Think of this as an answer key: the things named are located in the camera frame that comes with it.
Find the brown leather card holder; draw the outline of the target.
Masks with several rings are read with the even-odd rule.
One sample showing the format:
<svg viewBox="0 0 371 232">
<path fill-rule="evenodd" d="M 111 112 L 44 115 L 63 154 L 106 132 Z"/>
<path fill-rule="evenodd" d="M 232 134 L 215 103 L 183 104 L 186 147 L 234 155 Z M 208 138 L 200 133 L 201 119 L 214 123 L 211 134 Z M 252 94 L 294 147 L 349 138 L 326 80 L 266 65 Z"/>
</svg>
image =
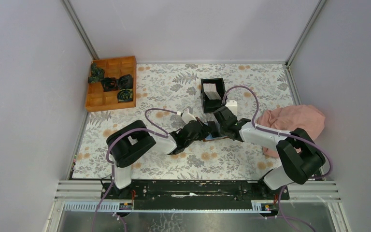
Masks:
<svg viewBox="0 0 371 232">
<path fill-rule="evenodd" d="M 215 140 L 221 140 L 221 139 L 227 139 L 228 137 L 225 135 L 224 131 L 221 129 L 220 125 L 216 121 L 201 121 L 198 117 L 197 120 L 202 122 L 206 125 L 206 127 L 210 128 L 210 133 L 206 138 L 204 138 L 202 141 L 209 142 L 209 141 L 215 141 Z"/>
</svg>

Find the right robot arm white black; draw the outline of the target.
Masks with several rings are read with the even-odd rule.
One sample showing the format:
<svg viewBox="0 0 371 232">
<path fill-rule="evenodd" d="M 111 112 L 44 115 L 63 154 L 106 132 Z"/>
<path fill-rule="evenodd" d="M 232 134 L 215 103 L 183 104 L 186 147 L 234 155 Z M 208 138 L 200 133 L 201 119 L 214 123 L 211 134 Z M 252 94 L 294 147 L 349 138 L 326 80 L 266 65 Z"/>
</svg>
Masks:
<svg viewBox="0 0 371 232">
<path fill-rule="evenodd" d="M 257 187 L 264 199 L 270 199 L 282 186 L 304 184 L 326 163 L 321 149 L 301 128 L 285 131 L 264 127 L 246 118 L 237 119 L 226 106 L 214 111 L 214 116 L 228 138 L 276 149 L 281 166 L 260 178 Z"/>
</svg>

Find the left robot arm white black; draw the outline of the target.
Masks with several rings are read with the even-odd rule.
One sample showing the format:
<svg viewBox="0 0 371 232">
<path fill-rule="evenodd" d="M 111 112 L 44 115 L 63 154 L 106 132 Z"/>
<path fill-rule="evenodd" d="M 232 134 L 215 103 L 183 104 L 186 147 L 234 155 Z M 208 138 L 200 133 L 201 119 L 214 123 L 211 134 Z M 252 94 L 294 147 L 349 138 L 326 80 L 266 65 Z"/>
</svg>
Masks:
<svg viewBox="0 0 371 232">
<path fill-rule="evenodd" d="M 182 153 L 194 141 L 208 137 L 212 129 L 200 120 L 192 120 L 183 128 L 163 135 L 136 120 L 106 139 L 106 159 L 112 164 L 112 193 L 123 199 L 130 194 L 131 165 L 150 150 L 166 155 Z"/>
</svg>

